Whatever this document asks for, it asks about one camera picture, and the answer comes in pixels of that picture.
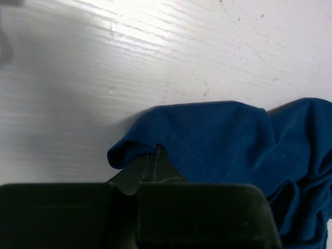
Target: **blue cloth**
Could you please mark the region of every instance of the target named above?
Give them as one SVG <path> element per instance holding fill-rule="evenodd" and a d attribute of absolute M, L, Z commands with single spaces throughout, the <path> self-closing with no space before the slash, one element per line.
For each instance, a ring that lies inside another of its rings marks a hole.
<path fill-rule="evenodd" d="M 108 152 L 121 169 L 162 144 L 191 182 L 249 183 L 267 196 L 284 248 L 325 248 L 331 217 L 332 103 L 272 113 L 238 102 L 158 107 Z"/>

